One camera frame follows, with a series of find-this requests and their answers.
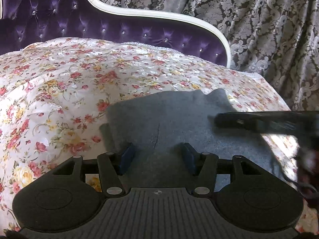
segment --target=logo emblem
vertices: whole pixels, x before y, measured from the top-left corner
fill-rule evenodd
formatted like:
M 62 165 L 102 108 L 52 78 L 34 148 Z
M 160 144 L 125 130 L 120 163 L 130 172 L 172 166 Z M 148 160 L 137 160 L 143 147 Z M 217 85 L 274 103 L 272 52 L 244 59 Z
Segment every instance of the logo emblem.
M 154 191 L 154 194 L 156 194 L 156 195 L 160 195 L 160 194 L 162 194 L 162 193 L 163 193 L 163 192 L 160 191 L 160 190 Z

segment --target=metal rivet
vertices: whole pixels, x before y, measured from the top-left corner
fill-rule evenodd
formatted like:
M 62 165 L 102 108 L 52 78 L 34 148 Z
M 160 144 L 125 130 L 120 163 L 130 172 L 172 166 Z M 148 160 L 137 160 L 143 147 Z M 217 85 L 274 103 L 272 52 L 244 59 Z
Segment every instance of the metal rivet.
M 118 195 L 122 192 L 122 189 L 120 187 L 110 187 L 106 192 L 110 195 Z
M 210 192 L 210 189 L 207 187 L 197 187 L 195 189 L 195 192 L 197 194 L 200 194 L 200 195 L 205 195 L 205 194 L 208 194 Z

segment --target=black plastic device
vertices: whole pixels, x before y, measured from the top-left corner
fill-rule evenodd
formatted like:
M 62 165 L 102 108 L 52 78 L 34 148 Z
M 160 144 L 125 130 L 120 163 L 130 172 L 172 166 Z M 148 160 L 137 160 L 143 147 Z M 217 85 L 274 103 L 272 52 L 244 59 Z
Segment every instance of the black plastic device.
M 13 212 L 27 239 L 68 238 L 285 238 L 294 229 L 303 199 L 288 184 L 243 156 L 219 159 L 183 144 L 181 161 L 197 177 L 190 188 L 130 188 L 125 174 L 135 155 L 97 159 L 73 156 L 23 188 Z M 98 173 L 102 192 L 85 183 Z M 230 174 L 231 183 L 214 192 L 216 176 Z

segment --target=tufted upholstery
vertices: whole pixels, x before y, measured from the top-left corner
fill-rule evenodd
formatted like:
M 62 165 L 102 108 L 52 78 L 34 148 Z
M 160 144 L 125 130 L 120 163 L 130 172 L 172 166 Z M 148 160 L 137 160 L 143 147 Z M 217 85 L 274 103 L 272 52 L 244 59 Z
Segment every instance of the tufted upholstery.
M 226 51 L 210 31 L 193 24 L 106 13 L 87 0 L 3 0 L 0 54 L 58 37 L 140 42 L 168 47 L 226 66 Z

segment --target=ribbed black surface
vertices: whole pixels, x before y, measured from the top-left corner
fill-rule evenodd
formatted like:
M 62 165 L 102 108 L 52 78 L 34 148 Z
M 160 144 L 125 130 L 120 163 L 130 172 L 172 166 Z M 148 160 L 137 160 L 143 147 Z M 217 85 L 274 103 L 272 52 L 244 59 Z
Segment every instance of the ribbed black surface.
M 293 228 L 265 234 L 242 230 L 224 220 L 208 199 L 185 188 L 133 188 L 122 198 L 109 199 L 85 225 L 62 233 L 23 229 L 29 239 L 292 239 Z

